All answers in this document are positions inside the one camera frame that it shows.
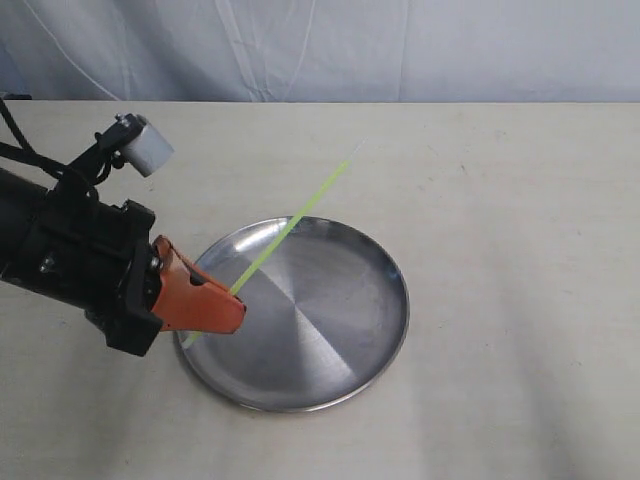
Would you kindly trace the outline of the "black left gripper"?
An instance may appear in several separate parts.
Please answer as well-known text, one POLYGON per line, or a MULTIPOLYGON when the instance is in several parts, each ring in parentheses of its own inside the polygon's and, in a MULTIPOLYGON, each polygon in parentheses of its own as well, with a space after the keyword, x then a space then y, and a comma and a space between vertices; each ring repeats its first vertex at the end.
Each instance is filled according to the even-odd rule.
POLYGON ((150 312, 149 293, 157 285, 147 280, 154 222, 151 210, 131 200, 74 213, 48 208, 29 233, 29 289, 82 309, 109 347, 140 357, 160 329, 234 333, 244 303, 165 236, 153 242, 162 266, 150 312))

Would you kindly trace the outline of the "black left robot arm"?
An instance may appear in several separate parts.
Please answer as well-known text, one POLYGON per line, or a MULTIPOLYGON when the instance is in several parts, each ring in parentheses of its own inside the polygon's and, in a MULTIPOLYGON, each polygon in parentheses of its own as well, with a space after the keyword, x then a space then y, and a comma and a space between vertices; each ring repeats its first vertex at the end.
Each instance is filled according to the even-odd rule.
POLYGON ((1 279, 72 305, 116 350, 144 356, 167 331, 231 334, 246 307, 172 242, 154 213, 1 173, 1 279))

